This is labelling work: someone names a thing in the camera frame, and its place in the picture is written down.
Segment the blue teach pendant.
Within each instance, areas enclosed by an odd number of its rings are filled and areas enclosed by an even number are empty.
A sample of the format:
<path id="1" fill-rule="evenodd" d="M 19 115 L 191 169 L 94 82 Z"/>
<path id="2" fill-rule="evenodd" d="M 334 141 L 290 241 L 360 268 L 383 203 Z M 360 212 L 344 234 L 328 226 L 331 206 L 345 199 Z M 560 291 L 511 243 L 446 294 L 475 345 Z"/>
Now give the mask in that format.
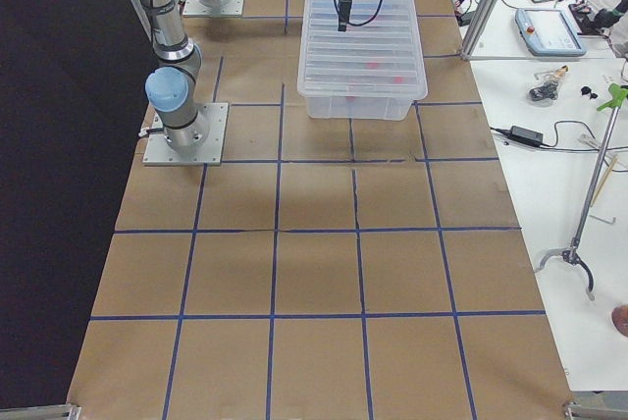
<path id="1" fill-rule="evenodd" d="M 582 57 L 587 53 L 576 27 L 558 9 L 517 9 L 519 33 L 537 57 Z"/>

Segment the black power adapter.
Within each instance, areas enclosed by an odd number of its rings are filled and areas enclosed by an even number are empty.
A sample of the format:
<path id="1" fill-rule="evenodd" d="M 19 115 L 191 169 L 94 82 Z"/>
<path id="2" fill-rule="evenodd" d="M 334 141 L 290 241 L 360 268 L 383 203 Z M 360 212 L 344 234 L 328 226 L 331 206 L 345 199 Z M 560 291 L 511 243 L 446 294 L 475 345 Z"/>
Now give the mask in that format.
<path id="1" fill-rule="evenodd" d="M 544 145 L 544 136 L 538 131 L 532 131 L 519 126 L 511 126 L 509 129 L 491 128 L 491 130 L 511 141 L 533 148 L 541 148 Z"/>

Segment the clear plastic storage box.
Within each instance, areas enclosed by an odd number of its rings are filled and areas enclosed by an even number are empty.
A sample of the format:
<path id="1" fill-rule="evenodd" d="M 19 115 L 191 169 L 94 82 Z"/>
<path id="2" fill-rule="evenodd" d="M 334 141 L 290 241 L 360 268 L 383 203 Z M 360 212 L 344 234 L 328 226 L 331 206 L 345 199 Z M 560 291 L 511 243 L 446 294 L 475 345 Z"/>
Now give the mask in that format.
<path id="1" fill-rule="evenodd" d="M 428 93 L 414 0 L 353 0 L 350 20 L 338 31 L 324 0 L 305 3 L 297 91 L 308 116 L 404 119 Z"/>

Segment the green handled reacher grabber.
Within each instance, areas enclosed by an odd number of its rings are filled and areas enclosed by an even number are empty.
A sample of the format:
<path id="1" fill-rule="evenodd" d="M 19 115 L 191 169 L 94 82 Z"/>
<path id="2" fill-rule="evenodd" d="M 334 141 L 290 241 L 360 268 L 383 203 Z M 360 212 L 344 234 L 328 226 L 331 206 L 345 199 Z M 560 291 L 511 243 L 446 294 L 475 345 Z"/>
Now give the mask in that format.
<path id="1" fill-rule="evenodd" d="M 607 122 L 607 125 L 604 130 L 604 134 L 602 136 L 601 145 L 597 148 L 597 159 L 592 171 L 592 177 L 589 182 L 589 186 L 587 189 L 587 193 L 585 195 L 582 211 L 580 214 L 580 220 L 576 227 L 575 234 L 571 238 L 569 244 L 566 247 L 553 248 L 547 250 L 543 257 L 541 258 L 538 267 L 535 269 L 536 272 L 541 272 L 547 265 L 547 263 L 552 258 L 560 258 L 565 263 L 571 266 L 580 266 L 586 273 L 587 276 L 587 286 L 585 289 L 586 296 L 591 300 L 595 300 L 594 295 L 594 275 L 589 266 L 584 262 L 581 256 L 578 254 L 578 248 L 580 246 L 581 237 L 584 232 L 585 226 L 587 224 L 587 219 L 589 216 L 589 211 L 591 205 L 594 200 L 594 195 L 596 190 L 598 189 L 598 184 L 601 179 L 602 174 L 602 165 L 604 163 L 604 159 L 606 156 L 606 152 L 609 148 L 609 143 L 612 137 L 612 133 L 617 122 L 617 117 L 619 111 L 623 105 L 623 103 L 627 99 L 627 86 L 619 85 L 617 83 L 612 83 L 608 87 L 608 92 L 610 94 L 610 99 L 604 102 L 601 106 L 597 108 L 597 110 L 603 111 L 608 109 L 610 111 L 610 116 Z"/>

